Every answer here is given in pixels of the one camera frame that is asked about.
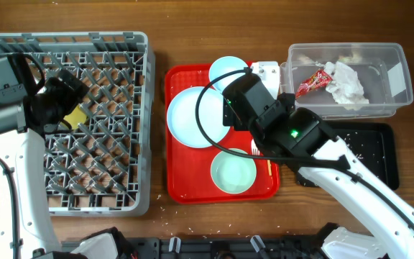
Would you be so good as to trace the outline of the yellow plastic cup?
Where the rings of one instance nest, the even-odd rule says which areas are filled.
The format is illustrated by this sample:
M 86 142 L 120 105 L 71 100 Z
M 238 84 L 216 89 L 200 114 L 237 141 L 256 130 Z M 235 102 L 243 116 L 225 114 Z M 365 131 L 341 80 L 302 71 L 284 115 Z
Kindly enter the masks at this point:
M 68 130 L 78 129 L 79 124 L 84 124 L 87 120 L 87 115 L 81 110 L 80 106 L 76 108 L 67 116 L 64 117 L 60 125 Z

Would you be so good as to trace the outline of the green bowl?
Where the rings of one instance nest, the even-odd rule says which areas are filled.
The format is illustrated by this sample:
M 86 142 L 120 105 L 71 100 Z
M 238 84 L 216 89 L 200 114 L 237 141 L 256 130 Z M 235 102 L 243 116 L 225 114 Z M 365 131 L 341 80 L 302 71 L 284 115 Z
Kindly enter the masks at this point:
M 257 178 L 253 159 L 221 151 L 211 163 L 211 179 L 215 186 L 227 194 L 242 194 L 249 190 Z

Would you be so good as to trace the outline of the red snack wrapper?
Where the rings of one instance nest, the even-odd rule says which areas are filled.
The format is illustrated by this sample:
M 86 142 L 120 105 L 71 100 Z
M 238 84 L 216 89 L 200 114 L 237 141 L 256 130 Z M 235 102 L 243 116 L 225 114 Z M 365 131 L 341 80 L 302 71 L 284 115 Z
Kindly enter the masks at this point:
M 311 91 L 326 87 L 332 80 L 332 77 L 324 69 L 319 69 L 299 85 L 295 98 L 298 99 Z

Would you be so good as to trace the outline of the white napkin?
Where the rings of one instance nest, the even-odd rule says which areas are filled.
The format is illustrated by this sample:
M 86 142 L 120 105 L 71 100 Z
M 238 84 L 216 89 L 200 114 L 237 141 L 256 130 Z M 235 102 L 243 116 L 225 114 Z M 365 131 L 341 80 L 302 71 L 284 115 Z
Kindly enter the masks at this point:
M 361 85 L 357 72 L 342 62 L 327 62 L 323 71 L 327 73 L 332 81 L 328 83 L 325 90 L 329 92 L 337 104 L 348 104 L 347 109 L 357 108 L 354 104 L 368 104 L 369 100 L 364 97 L 364 87 Z

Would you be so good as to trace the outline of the leftover rice food waste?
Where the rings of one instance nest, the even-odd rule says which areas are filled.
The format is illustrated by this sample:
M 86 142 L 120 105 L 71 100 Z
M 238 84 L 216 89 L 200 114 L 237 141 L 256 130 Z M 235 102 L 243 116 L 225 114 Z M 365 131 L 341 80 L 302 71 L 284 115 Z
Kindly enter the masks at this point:
M 376 176 L 385 175 L 384 144 L 382 135 L 373 130 L 338 129 L 353 154 Z

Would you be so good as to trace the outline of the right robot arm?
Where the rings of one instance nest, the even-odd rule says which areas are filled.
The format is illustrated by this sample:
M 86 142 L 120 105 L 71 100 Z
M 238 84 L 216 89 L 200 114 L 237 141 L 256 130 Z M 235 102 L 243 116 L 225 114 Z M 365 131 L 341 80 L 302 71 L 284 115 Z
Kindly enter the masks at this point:
M 346 208 L 390 258 L 414 258 L 414 208 L 376 177 L 334 129 L 294 95 L 273 97 L 254 73 L 226 74 L 226 103 L 266 160 L 283 162 Z

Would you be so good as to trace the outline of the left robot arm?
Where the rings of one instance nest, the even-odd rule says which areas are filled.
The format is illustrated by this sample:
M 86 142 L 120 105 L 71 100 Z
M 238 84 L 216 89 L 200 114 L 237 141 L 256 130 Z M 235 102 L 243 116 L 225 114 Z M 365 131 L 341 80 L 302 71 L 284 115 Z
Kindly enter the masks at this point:
M 65 69 L 36 81 L 29 59 L 0 58 L 0 258 L 60 252 L 45 188 L 45 128 L 63 122 L 89 91 Z

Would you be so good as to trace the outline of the grey plastic dishwasher rack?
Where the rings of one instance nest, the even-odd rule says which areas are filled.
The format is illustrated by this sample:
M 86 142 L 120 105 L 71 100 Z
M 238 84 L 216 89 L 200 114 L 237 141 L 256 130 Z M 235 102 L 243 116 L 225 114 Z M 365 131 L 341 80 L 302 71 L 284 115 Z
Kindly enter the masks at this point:
M 138 217 L 150 202 L 155 54 L 143 32 L 0 33 L 0 57 L 29 56 L 36 75 L 66 69 L 90 89 L 71 133 L 48 135 L 50 213 Z

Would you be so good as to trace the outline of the clear plastic waste bin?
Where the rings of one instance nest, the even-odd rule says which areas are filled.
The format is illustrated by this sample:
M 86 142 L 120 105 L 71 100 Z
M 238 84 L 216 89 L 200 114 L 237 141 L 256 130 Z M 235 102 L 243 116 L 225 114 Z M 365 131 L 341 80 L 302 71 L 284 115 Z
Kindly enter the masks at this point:
M 325 87 L 296 99 L 297 108 L 312 110 L 324 119 L 391 117 L 413 102 L 408 63 L 401 45 L 393 42 L 298 43 L 291 45 L 280 65 L 280 90 L 294 94 L 299 85 L 340 62 L 349 66 L 360 82 L 366 103 L 340 104 Z

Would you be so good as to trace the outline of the white plastic fork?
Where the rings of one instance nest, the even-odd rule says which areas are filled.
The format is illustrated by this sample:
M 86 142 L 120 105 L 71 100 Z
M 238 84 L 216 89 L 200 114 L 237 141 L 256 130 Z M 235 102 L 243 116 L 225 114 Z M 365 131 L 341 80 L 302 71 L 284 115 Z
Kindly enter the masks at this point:
M 259 148 L 257 147 L 256 142 L 254 140 L 251 141 L 251 153 L 256 156 L 261 155 L 261 152 L 259 151 Z

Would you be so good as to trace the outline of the light blue bowl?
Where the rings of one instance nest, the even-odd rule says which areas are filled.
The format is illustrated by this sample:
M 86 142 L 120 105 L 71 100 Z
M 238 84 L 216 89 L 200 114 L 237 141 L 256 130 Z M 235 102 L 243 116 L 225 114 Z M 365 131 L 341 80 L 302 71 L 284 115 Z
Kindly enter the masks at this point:
M 226 73 L 243 70 L 248 65 L 245 61 L 238 57 L 234 56 L 224 56 L 222 58 L 217 59 L 210 67 L 208 72 L 208 77 L 210 81 L 222 76 Z M 220 81 L 217 81 L 213 87 L 217 90 L 222 92 L 231 82 L 235 81 L 238 77 L 243 76 L 244 73 L 236 73 L 231 76 L 227 76 Z

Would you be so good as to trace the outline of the wooden chopstick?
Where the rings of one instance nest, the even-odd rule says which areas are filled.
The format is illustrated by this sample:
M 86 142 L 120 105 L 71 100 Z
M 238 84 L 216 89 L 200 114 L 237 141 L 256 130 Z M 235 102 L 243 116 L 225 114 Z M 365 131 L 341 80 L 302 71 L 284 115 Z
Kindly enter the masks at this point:
M 272 165 L 270 160 L 267 160 L 267 170 L 268 170 L 268 175 L 272 176 Z

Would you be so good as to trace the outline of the light blue round plate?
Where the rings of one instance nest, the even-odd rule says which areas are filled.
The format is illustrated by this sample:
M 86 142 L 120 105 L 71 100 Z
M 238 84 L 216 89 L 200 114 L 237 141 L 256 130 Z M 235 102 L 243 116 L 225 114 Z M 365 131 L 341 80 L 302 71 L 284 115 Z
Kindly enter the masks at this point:
M 211 143 L 201 134 L 195 117 L 195 107 L 202 86 L 187 88 L 176 95 L 167 109 L 167 126 L 172 136 L 181 144 L 193 148 L 210 147 Z M 223 125 L 223 96 L 209 88 L 199 106 L 199 119 L 206 134 L 220 142 L 230 127 Z

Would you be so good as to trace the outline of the red plastic serving tray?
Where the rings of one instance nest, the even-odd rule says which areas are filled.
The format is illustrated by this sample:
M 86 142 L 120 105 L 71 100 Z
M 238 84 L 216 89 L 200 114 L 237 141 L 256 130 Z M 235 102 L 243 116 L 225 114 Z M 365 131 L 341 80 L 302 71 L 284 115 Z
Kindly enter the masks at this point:
M 210 63 L 177 65 L 165 75 L 165 108 L 181 91 L 204 87 L 209 82 Z M 267 161 L 255 160 L 257 178 L 252 187 L 242 194 L 227 194 L 219 190 L 211 179 L 211 163 L 220 150 L 215 147 L 191 148 L 178 142 L 166 131 L 167 190 L 180 204 L 207 204 L 269 199 L 280 187 L 279 165 L 271 163 L 268 175 Z

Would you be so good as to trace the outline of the black rectangular tray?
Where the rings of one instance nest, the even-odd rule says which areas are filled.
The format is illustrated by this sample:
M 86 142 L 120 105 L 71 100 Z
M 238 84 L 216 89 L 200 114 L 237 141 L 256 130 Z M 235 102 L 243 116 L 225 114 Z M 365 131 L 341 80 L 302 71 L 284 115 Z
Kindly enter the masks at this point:
M 328 121 L 353 154 L 395 191 L 400 185 L 395 136 L 390 125 L 378 122 Z

